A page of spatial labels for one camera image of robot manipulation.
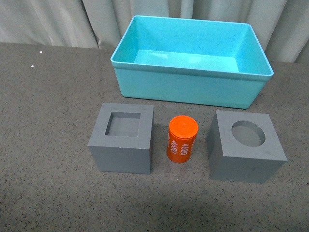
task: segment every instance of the table surface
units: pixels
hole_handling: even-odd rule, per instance
[[[112,51],[0,43],[0,231],[308,231],[309,65],[271,63],[247,110],[124,98]],[[103,102],[154,106],[152,171],[99,172],[87,148]],[[265,184],[209,178],[215,110],[270,115],[288,162]],[[191,159],[166,156],[193,117]]]

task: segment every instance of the block top face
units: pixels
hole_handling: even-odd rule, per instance
[[[154,106],[103,103],[88,146],[149,149]]]
[[[224,157],[287,161],[268,114],[216,111]]]

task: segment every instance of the block side face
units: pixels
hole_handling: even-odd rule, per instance
[[[224,157],[287,161],[275,128],[268,114],[217,111],[218,125]],[[253,123],[265,135],[259,146],[247,146],[239,142],[232,133],[233,125],[240,121]]]
[[[150,174],[150,150],[97,146],[89,150],[100,171]]]
[[[211,173],[213,173],[219,168],[221,159],[223,157],[217,114],[215,114],[213,117],[210,131],[207,135],[207,151],[209,168]]]
[[[211,178],[250,183],[266,182],[286,161],[223,157]]]

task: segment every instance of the shape sorter block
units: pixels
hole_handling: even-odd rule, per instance
[[[264,183],[287,162],[268,114],[217,110],[207,147],[216,180]]]
[[[103,103],[88,147],[100,171],[150,174],[154,106]]]

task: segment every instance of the square hole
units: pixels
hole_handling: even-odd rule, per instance
[[[105,135],[137,137],[140,113],[111,112]]]

